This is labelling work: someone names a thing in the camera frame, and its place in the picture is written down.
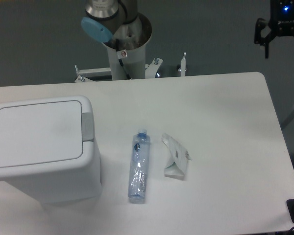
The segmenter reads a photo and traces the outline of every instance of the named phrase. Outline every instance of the metal bracket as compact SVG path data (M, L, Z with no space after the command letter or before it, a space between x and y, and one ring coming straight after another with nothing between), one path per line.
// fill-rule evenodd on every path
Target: metal bracket
M162 65L163 60L160 58L154 58L151 64L147 67L145 71L145 78L155 78L157 76L157 72Z
M150 65L145 65L145 78L155 78L157 72L162 65L163 60L160 58L154 58ZM111 69L110 68L100 68L100 69L91 69L91 70L79 70L77 65L75 65L77 79L75 82L93 82L87 77L102 77L102 76L110 76Z

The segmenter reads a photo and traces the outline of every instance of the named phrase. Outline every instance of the bottle cap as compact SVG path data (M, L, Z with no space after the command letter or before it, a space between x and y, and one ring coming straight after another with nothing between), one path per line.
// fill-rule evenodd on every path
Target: bottle cap
M147 130L146 129L139 129L138 134L140 134L140 133L147 134Z

